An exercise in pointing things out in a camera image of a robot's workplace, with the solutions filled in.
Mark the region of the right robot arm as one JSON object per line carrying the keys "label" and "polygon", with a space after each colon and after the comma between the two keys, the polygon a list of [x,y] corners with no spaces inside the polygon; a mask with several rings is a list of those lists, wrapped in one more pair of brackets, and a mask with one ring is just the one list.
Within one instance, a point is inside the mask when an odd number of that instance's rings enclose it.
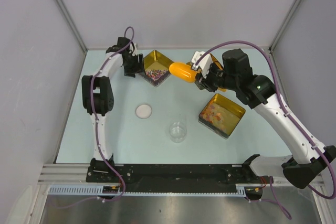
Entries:
{"label": "right robot arm", "polygon": [[243,179],[254,183],[261,176],[284,177],[297,188],[306,188],[335,159],[335,146],[313,140],[304,125],[291,113],[274,83],[264,75],[253,74],[249,58],[241,49],[222,54],[223,67],[218,67],[211,54],[197,51],[191,60],[199,73],[195,82],[201,89],[214,92],[232,90],[241,103],[262,116],[291,151],[289,156],[254,155],[242,169]]}

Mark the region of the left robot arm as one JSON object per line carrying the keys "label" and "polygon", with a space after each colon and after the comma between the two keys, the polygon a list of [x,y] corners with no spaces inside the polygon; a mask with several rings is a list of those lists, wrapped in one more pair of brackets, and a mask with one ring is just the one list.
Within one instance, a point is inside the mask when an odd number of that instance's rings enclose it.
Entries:
{"label": "left robot arm", "polygon": [[94,155],[98,162],[113,161],[113,150],[108,146],[107,120],[114,107],[111,79],[120,69],[126,77],[134,78],[144,72],[143,55],[133,41],[119,37],[117,44],[106,50],[102,66],[92,75],[81,79],[82,104],[90,115],[94,130]]}

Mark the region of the tin with swirl lollipops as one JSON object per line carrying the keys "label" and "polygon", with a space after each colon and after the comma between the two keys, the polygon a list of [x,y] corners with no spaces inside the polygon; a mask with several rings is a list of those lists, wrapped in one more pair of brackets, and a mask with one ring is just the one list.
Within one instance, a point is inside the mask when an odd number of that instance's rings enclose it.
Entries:
{"label": "tin with swirl lollipops", "polygon": [[139,75],[149,84],[158,87],[170,75],[169,67],[174,62],[157,50],[151,51],[143,59],[144,72]]}

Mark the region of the orange plastic scoop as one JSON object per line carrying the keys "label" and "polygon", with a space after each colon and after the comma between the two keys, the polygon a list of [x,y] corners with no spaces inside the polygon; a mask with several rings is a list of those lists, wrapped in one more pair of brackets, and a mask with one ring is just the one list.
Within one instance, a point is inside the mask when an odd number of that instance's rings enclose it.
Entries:
{"label": "orange plastic scoop", "polygon": [[196,80],[197,72],[193,70],[191,66],[185,63],[181,63],[181,62],[172,63],[169,66],[169,72],[172,75],[188,83],[194,83]]}

